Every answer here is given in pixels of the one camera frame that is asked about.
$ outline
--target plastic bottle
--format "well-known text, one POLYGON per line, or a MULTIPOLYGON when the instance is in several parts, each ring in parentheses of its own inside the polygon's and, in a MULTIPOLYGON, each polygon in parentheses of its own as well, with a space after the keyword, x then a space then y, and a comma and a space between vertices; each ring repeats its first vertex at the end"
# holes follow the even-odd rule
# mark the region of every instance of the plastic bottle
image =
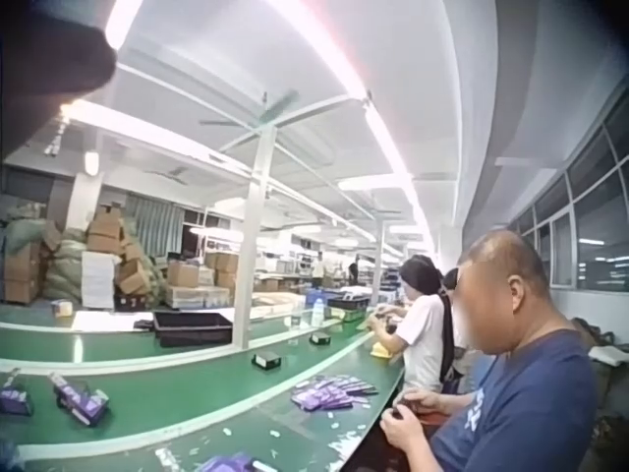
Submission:
POLYGON ((323 305, 323 301, 320 298, 317 298, 313 306, 313 318, 311 320, 311 325, 313 327, 320 327, 321 325, 323 325, 324 317, 325 305, 323 305))

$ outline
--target window frame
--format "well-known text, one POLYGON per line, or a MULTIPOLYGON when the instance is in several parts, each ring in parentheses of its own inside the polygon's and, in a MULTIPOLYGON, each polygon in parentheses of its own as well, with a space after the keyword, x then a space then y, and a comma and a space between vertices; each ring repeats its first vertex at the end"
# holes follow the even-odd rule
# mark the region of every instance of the window frame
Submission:
POLYGON ((597 187, 599 187, 605 180, 611 177, 611 175, 616 172, 619 174, 620 185, 622 188, 622 196, 624 198, 625 209, 627 211, 627 221, 629 221, 629 174, 625 176, 622 171, 623 166, 629 166, 629 154, 623 157, 618 156, 617 149, 614 145, 614 142, 611 139, 609 131, 606 127, 606 121, 608 120, 611 112, 614 110, 616 105, 620 102, 620 100, 625 96, 625 93, 629 93, 629 76, 623 81, 621 86, 610 96, 608 103, 605 109, 602 111, 597 120, 594 121, 592 127, 583 137, 579 145, 575 148, 572 155, 569 159, 566 160, 564 166, 558 175, 555 175, 554 178, 548 181, 548 184, 544 186, 543 190, 539 192, 536 197, 524 207, 522 211, 520 211, 515 218, 513 218, 512 224, 515 224, 519 229, 519 220, 522 215, 528 211, 529 209, 533 212, 533 227, 527 230, 525 233, 522 233, 522 236, 528 236, 531 233, 534 235, 535 248, 536 251, 540 250, 540 235, 539 230, 542 226, 548 224, 550 230, 550 274, 549 276, 549 285, 553 290, 570 290, 570 291, 579 291, 579 292, 588 292, 588 293, 597 293, 604 295, 613 295, 613 296, 624 296, 629 297, 629 291, 627 292, 616 292, 616 291, 608 291, 608 290, 590 290, 590 289, 581 289, 578 288, 578 277, 579 277, 579 249, 578 249, 578 228, 577 228, 577 219, 575 213, 575 204, 584 199, 590 192, 594 191, 597 187), (611 148, 611 152, 615 161, 615 165, 611 168, 605 175, 603 175, 599 180, 594 182, 588 189, 583 191, 581 195, 579 195, 576 199, 573 196, 573 189, 570 182, 570 177, 568 174, 568 169, 570 166, 578 159, 579 156, 583 154, 588 149, 588 144, 592 141, 594 136, 597 133, 602 133, 603 136, 606 137, 609 147, 611 148), (559 209, 554 214, 550 215, 544 220, 538 220, 538 215, 536 212, 536 204, 543 197, 547 191, 551 187, 553 187, 559 179, 565 180, 565 185, 568 190, 568 205, 559 209), (568 214, 570 221, 570 238, 571 238, 571 257, 572 257, 572 281, 570 285, 560 285, 553 283, 554 279, 554 271, 555 271, 555 229, 554 222, 562 216, 568 214))

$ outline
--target curtain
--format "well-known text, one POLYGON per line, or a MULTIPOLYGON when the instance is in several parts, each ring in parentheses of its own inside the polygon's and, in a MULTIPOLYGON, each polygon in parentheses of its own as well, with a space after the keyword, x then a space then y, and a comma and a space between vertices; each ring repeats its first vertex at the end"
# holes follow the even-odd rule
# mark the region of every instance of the curtain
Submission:
POLYGON ((136 220, 138 240, 149 256, 181 251, 185 210, 180 206, 129 195, 125 213, 136 220))

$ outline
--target blue t-shirt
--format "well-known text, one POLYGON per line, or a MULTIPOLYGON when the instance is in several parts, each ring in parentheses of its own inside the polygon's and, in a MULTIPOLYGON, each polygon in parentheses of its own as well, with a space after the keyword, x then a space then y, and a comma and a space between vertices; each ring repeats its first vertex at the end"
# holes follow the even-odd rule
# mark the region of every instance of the blue t-shirt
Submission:
POLYGON ((430 440, 445 472, 573 472, 592 437, 597 390, 577 331, 498 358, 475 401, 430 440))

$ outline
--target green conveyor belt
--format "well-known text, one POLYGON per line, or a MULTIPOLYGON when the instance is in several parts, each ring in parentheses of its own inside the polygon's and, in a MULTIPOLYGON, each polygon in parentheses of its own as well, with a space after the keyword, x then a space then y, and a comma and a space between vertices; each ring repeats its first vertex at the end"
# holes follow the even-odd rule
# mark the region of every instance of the green conveyor belt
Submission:
POLYGON ((243 414, 210 426, 197 433, 162 444, 153 444, 117 454, 91 458, 46 460, 29 463, 28 472, 149 472, 165 469, 155 451, 162 447, 177 459, 181 470, 191 472, 216 455, 239 451, 254 456, 282 472, 328 470, 328 464, 341 460, 332 445, 357 438, 357 443, 378 420, 386 400, 397 385, 402 361, 392 365, 369 355, 371 343, 359 347, 330 368, 326 375, 352 374, 377 386, 380 394, 370 398, 371 408, 356 406, 336 411, 305 413, 290 401, 290 392, 243 414), (231 436, 224 433, 227 428, 231 436))
MULTIPOLYGON (((283 318, 253 322, 251 339, 284 332, 283 318)), ((207 346, 163 348, 150 332, 71 333, 0 328, 0 359, 34 362, 97 362, 177 354, 207 346)))
POLYGON ((356 331, 356 326, 337 324, 326 329, 332 335, 329 346, 313 346, 303 335, 264 348, 283 359, 282 367, 269 373, 251 365, 252 352, 242 352, 172 368, 88 377, 91 388, 102 389, 111 399, 111 414, 95 429, 85 428, 55 406, 48 378, 21 376, 35 414, 27 419, 4 416, 0 436, 17 443, 82 443, 171 426, 250 397, 309 369, 364 335, 356 331))

